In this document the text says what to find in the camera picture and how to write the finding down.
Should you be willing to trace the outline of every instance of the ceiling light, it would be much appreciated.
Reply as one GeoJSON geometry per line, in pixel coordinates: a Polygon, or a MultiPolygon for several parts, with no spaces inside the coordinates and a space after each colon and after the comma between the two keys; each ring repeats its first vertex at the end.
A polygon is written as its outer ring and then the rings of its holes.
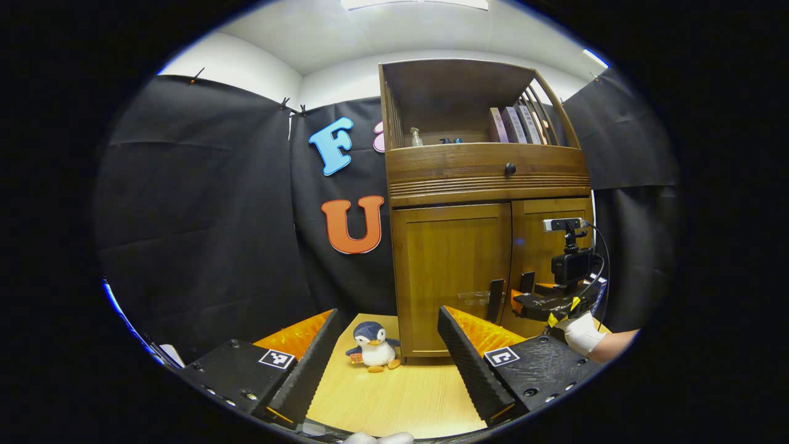
{"type": "Polygon", "coordinates": [[[415,2],[416,0],[340,0],[340,5],[347,10],[364,8],[365,6],[382,5],[384,3],[415,2]]]}
{"type": "Polygon", "coordinates": [[[584,54],[588,55],[589,58],[591,58],[595,62],[600,63],[600,65],[603,66],[604,68],[608,68],[608,64],[606,62],[603,62],[602,60],[600,60],[600,58],[597,57],[595,54],[593,54],[590,50],[585,49],[584,50],[584,54]]]}
{"type": "Polygon", "coordinates": [[[425,0],[426,2],[451,3],[452,5],[470,6],[472,8],[488,10],[488,0],[425,0]]]}

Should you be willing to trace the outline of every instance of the orange letter u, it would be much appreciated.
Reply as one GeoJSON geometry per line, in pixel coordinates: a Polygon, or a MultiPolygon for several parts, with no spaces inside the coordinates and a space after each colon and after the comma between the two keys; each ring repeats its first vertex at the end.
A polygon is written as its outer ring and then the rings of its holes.
{"type": "Polygon", "coordinates": [[[335,250],[345,254],[362,254],[375,250],[381,242],[380,196],[365,196],[359,199],[359,206],[365,209],[367,235],[362,239],[351,239],[348,235],[348,218],[350,209],[348,201],[328,201],[320,206],[326,214],[326,227],[329,232],[329,243],[335,250]]]}

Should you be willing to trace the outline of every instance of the stuffed penguin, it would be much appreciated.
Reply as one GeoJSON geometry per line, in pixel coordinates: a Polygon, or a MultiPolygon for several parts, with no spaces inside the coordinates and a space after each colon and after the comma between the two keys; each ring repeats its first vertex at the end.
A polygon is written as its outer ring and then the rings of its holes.
{"type": "Polygon", "coordinates": [[[359,344],[346,352],[351,356],[351,362],[357,363],[353,355],[361,354],[361,362],[371,373],[383,371],[383,366],[390,369],[397,368],[400,360],[395,359],[395,347],[400,346],[400,341],[387,338],[387,331],[378,322],[362,322],[353,329],[353,340],[359,344]]]}

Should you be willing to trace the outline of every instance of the black backdrop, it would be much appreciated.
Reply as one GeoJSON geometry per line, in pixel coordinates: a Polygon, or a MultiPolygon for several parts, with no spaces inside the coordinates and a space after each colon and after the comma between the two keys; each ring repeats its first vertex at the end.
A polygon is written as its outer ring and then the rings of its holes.
{"type": "MultiPolygon", "coordinates": [[[[649,322],[670,288],[679,235],[678,166],[649,104],[613,68],[564,102],[589,169],[610,257],[598,318],[613,332],[649,322]]],[[[605,253],[600,240],[596,248],[605,253]]]]}
{"type": "Polygon", "coordinates": [[[381,121],[379,97],[350,100],[318,107],[307,115],[294,115],[290,128],[290,175],[294,220],[310,292],[319,308],[338,307],[351,316],[357,312],[396,314],[395,278],[392,265],[388,203],[380,207],[381,241],[365,254],[343,254],[327,237],[326,216],[320,206],[331,200],[347,200],[348,234],[365,236],[365,212],[357,201],[377,195],[387,199],[387,176],[383,153],[373,148],[374,129],[381,121]],[[353,122],[347,130],[351,149],[343,151],[350,163],[332,175],[323,175],[323,160],[309,138],[341,117],[353,122]]]}
{"type": "Polygon", "coordinates": [[[289,113],[232,86],[158,76],[103,150],[105,274],[132,324],[187,363],[316,313],[293,230],[289,113]]]}

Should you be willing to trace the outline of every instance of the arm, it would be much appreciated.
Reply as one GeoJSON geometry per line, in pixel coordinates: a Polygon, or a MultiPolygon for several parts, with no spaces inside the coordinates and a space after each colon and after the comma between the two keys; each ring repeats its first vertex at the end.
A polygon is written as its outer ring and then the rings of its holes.
{"type": "Polygon", "coordinates": [[[567,345],[589,359],[603,363],[624,352],[638,330],[621,333],[600,333],[588,311],[580,318],[561,321],[556,327],[564,330],[567,345]]]}
{"type": "Polygon", "coordinates": [[[639,330],[631,330],[621,333],[607,333],[600,340],[600,343],[587,355],[589,359],[598,363],[604,363],[619,356],[624,352],[630,342],[636,337],[639,330]]]}

